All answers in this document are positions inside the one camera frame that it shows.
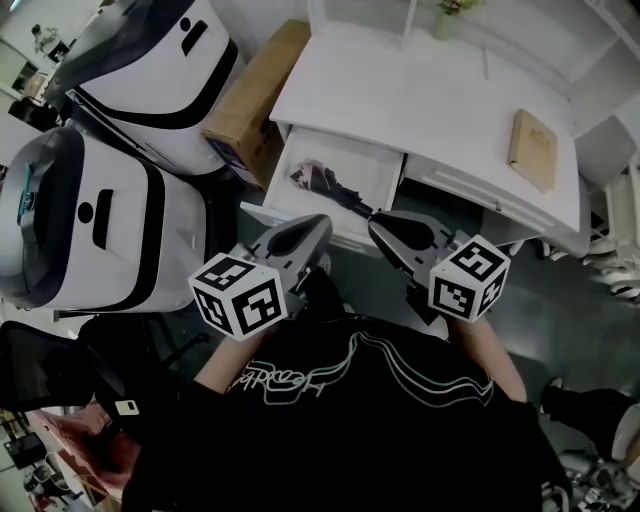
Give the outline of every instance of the person's right arm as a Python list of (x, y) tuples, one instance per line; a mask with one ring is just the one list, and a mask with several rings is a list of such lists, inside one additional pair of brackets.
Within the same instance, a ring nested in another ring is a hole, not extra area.
[(480, 365), (511, 400), (527, 401), (522, 377), (486, 317), (473, 324), (448, 318), (447, 324), (452, 344)]

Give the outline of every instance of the dark green floor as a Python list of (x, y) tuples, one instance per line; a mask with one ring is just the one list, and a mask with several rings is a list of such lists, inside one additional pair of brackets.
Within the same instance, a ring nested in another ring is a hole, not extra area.
[[(242, 198), (260, 203), (259, 194)], [(451, 229), (479, 231), (482, 209), (460, 198), (415, 182), (401, 187), (397, 209), (429, 213)], [(240, 212), (240, 241), (250, 243), (265, 229)], [(513, 259), (505, 291), (489, 319), (512, 354), (537, 402), (542, 387), (556, 375), (565, 377), (575, 390), (609, 387), (640, 398), (640, 310), (616, 302), (604, 285), (590, 280), (590, 269), (567, 257), (558, 262), (540, 261), (534, 244), (527, 243)], [(344, 300), (356, 312), (423, 329), (424, 324), (406, 304), (408, 278), (384, 259), (373, 259), (331, 247), (331, 277)], [(167, 316), (176, 345), (206, 329), (192, 305)], [(193, 376), (217, 346), (208, 344), (191, 351), (178, 365)], [(572, 429), (542, 420), (556, 449), (584, 447), (585, 439)]]

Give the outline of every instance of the drawer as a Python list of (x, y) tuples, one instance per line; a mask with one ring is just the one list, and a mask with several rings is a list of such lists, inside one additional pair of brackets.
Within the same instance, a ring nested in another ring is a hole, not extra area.
[(339, 135), (294, 126), (287, 137), (262, 206), (242, 203), (241, 208), (265, 226), (276, 226), (303, 215), (324, 213), (333, 222), (331, 243), (351, 251), (381, 257), (369, 237), (367, 221), (335, 201), (298, 188), (290, 169), (311, 158), (336, 174), (339, 183), (360, 194), (375, 210), (389, 210), (395, 198), (403, 153)]
[(501, 213), (537, 233), (545, 233), (555, 226), (553, 219), (543, 212), (534, 211), (498, 194), (495, 190), (459, 178), (455, 171), (444, 170), (438, 164), (429, 162), (427, 159), (409, 158), (406, 177)]

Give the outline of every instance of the white machine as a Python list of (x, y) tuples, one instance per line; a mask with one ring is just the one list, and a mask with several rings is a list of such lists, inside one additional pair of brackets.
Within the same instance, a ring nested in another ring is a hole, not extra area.
[(207, 174), (223, 161), (201, 124), (243, 68), (209, 0), (118, 0), (85, 29), (45, 97), (67, 94), (171, 173)]
[(23, 308), (173, 311), (207, 235), (200, 193), (69, 128), (13, 159), (0, 193), (0, 295)]

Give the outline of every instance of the forearm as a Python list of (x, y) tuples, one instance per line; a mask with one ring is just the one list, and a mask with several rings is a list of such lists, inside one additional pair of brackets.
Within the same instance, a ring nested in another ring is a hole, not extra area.
[(243, 342), (231, 338), (222, 340), (211, 359), (196, 375), (195, 381), (224, 395), (233, 379), (251, 361), (268, 332), (270, 330), (266, 329)]
[(509, 398), (518, 402), (527, 401), (522, 377), (485, 317), (473, 324), (449, 319), (448, 324), (453, 344), (478, 363)]

